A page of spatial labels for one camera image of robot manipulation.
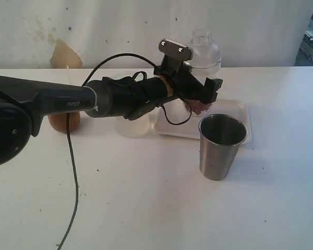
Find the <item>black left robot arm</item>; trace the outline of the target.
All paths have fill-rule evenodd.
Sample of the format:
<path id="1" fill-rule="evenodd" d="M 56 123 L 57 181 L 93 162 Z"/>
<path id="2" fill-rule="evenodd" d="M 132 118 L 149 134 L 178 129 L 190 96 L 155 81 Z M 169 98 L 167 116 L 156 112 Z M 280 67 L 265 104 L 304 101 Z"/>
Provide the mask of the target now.
<path id="1" fill-rule="evenodd" d="M 83 85 L 50 83 L 0 76 L 0 165 L 17 156 L 40 132 L 45 116 L 84 111 L 92 118 L 136 120 L 175 99 L 215 102 L 220 79 L 200 83 L 184 60 L 168 57 L 154 67 L 152 78 L 88 79 Z"/>

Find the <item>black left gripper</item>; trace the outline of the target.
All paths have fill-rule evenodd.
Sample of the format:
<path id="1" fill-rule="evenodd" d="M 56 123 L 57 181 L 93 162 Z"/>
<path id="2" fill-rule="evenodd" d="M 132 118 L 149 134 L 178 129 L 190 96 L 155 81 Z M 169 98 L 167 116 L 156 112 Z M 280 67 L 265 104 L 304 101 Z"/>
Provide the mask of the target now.
<path id="1" fill-rule="evenodd" d="M 162 62 L 154 69 L 156 76 L 163 76 L 173 89 L 174 95 L 183 99 L 211 104 L 216 101 L 222 79 L 206 78 L 204 86 L 191 74 L 191 69 L 184 62 L 188 56 L 170 56 L 164 54 Z"/>

